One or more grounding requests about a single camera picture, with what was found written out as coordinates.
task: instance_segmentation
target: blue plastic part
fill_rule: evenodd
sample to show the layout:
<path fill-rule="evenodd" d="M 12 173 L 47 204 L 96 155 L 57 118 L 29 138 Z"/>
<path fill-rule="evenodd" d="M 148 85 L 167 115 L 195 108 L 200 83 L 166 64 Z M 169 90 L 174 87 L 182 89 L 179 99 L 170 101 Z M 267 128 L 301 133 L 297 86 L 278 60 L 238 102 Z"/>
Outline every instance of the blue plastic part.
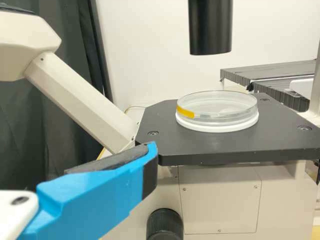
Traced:
<path fill-rule="evenodd" d="M 142 201 L 144 165 L 158 155 L 148 153 L 113 170 L 74 173 L 40 183 L 39 211 L 20 240 L 98 239 L 127 218 Z"/>

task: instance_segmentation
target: dark curtain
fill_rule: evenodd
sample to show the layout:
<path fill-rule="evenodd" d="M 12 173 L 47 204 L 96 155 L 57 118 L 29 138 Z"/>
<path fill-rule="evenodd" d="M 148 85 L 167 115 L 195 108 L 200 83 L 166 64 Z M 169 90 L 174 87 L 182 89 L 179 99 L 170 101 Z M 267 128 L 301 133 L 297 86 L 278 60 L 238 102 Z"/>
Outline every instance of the dark curtain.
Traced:
<path fill-rule="evenodd" d="M 56 54 L 112 99 L 91 1 L 2 1 L 44 18 L 62 39 Z M 39 182 L 62 175 L 64 169 L 95 160 L 101 150 L 26 79 L 0 81 L 0 189 L 34 190 Z"/>

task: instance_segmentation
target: microscope arm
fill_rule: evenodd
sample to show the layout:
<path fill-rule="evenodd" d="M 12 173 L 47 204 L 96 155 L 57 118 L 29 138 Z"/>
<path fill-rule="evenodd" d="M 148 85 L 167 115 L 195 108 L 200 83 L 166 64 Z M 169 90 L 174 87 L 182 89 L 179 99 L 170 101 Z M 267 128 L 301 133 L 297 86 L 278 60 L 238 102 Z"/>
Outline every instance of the microscope arm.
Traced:
<path fill-rule="evenodd" d="M 53 52 L 33 59 L 24 76 L 111 153 L 134 146 L 137 124 Z"/>

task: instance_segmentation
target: black cylinder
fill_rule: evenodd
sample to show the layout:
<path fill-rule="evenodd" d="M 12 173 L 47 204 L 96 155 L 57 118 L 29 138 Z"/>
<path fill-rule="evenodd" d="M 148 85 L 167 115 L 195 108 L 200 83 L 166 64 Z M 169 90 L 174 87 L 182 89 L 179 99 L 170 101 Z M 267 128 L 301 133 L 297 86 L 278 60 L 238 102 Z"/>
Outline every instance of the black cylinder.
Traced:
<path fill-rule="evenodd" d="M 184 224 L 180 215 L 167 208 L 150 214 L 146 223 L 146 240 L 183 240 Z"/>
<path fill-rule="evenodd" d="M 233 0 L 188 0 L 190 54 L 231 51 Z"/>

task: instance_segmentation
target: cable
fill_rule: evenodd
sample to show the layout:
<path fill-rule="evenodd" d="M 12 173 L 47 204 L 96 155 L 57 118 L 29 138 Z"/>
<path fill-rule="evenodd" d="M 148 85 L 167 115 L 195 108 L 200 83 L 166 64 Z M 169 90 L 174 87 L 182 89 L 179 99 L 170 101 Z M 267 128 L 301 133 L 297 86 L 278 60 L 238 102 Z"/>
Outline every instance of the cable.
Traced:
<path fill-rule="evenodd" d="M 125 113 L 125 114 L 127 114 L 127 113 L 128 113 L 128 111 L 129 111 L 130 109 L 132 109 L 132 108 L 145 109 L 145 108 L 146 108 L 146 106 L 132 105 L 132 106 L 128 107 L 126 110 L 124 110 L 124 113 Z"/>

